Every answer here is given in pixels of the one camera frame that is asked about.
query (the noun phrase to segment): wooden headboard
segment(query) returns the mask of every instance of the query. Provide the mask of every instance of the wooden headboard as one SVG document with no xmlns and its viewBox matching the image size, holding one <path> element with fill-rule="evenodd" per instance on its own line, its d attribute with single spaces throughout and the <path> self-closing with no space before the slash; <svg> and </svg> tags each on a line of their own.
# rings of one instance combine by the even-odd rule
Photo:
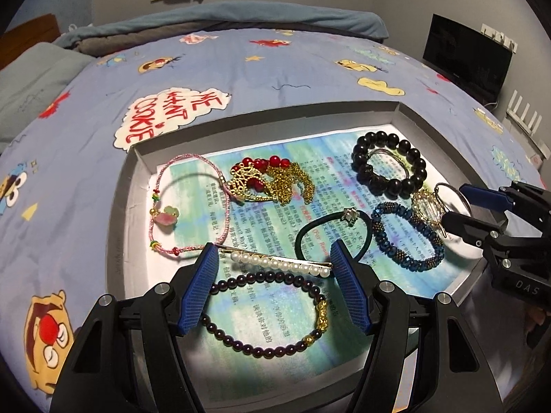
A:
<svg viewBox="0 0 551 413">
<path fill-rule="evenodd" d="M 29 20 L 0 35 L 0 70 L 31 46 L 39 42 L 53 42 L 60 35 L 60 28 L 53 13 Z"/>
</svg>

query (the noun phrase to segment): pink string cord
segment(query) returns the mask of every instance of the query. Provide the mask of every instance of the pink string cord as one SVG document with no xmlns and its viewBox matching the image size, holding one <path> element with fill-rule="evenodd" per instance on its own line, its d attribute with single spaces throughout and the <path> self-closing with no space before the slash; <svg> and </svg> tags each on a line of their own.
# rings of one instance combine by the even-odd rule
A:
<svg viewBox="0 0 551 413">
<path fill-rule="evenodd" d="M 161 179 L 163 177 L 164 172 L 171 166 L 172 164 L 176 163 L 177 161 L 186 160 L 188 158 L 197 158 L 204 163 L 208 164 L 211 168 L 216 171 L 218 174 L 218 180 L 220 182 L 220 186 L 224 190 L 224 207 L 225 207 L 225 213 L 224 213 L 224 231 L 222 231 L 222 234 L 214 241 L 216 245 L 221 245 L 224 243 L 226 238 L 228 237 L 228 233 L 230 231 L 230 191 L 228 189 L 228 186 L 225 183 L 224 174 L 222 174 L 222 171 L 210 160 L 206 159 L 205 157 L 201 155 L 197 155 L 196 153 L 184 153 L 182 155 L 178 155 L 174 158 L 172 158 L 170 161 L 168 161 L 166 164 L 164 164 L 163 168 L 160 170 L 159 175 L 157 176 L 157 181 L 155 182 L 155 189 L 156 191 L 159 191 L 159 184 L 161 183 Z M 183 246 L 181 248 L 174 247 L 170 250 L 166 250 L 165 248 L 161 247 L 161 244 L 153 238 L 153 226 L 155 225 L 155 220 L 153 219 L 153 216 L 151 216 L 151 219 L 149 221 L 149 240 L 151 241 L 152 245 L 151 248 L 153 250 L 156 250 L 159 253 L 164 254 L 172 254 L 175 256 L 178 256 L 180 253 L 183 252 L 194 252 L 197 250 L 202 250 L 205 246 L 204 245 L 190 245 L 190 246 Z"/>
</svg>

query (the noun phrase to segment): black monitor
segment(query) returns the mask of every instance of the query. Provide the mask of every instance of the black monitor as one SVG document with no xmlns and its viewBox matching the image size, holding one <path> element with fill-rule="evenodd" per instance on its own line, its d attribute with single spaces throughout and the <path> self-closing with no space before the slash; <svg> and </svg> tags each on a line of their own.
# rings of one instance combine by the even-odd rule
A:
<svg viewBox="0 0 551 413">
<path fill-rule="evenodd" d="M 496 102 L 512 51 L 486 35 L 433 15 L 423 59 L 480 103 Z"/>
</svg>

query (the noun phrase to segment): silver screw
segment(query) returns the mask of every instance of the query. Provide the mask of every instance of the silver screw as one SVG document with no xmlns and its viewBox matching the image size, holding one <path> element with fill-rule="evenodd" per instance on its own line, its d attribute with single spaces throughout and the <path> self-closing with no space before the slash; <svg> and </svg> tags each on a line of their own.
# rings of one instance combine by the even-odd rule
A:
<svg viewBox="0 0 551 413">
<path fill-rule="evenodd" d="M 108 306 L 111 304 L 111 301 L 113 301 L 113 297 L 111 295 L 102 295 L 97 303 L 100 306 Z"/>
<path fill-rule="evenodd" d="M 167 283 L 160 283 L 155 286 L 155 293 L 164 295 L 170 290 L 170 286 Z"/>
<path fill-rule="evenodd" d="M 449 305 L 451 303 L 451 297 L 448 294 L 445 294 L 444 292 L 438 294 L 436 297 L 438 301 L 440 301 L 443 305 Z"/>
<path fill-rule="evenodd" d="M 390 281 L 381 281 L 381 284 L 379 284 L 379 289 L 389 294 L 390 292 L 394 291 L 395 287 L 394 284 Z"/>
</svg>

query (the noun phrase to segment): pearl hair clip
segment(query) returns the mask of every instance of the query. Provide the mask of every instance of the pearl hair clip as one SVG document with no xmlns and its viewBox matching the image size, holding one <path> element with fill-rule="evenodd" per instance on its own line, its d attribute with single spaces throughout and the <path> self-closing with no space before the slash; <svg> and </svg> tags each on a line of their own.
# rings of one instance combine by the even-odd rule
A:
<svg viewBox="0 0 551 413">
<path fill-rule="evenodd" d="M 217 245 L 221 253 L 229 253 L 233 262 L 245 264 L 251 268 L 255 265 L 265 269 L 281 270 L 282 272 L 292 272 L 293 274 L 304 274 L 312 276 L 328 277 L 331 274 L 333 265 L 331 263 L 321 263 L 314 261 L 301 261 L 300 259 L 280 258 L 268 254 L 260 254 L 240 250 L 227 245 Z"/>
</svg>

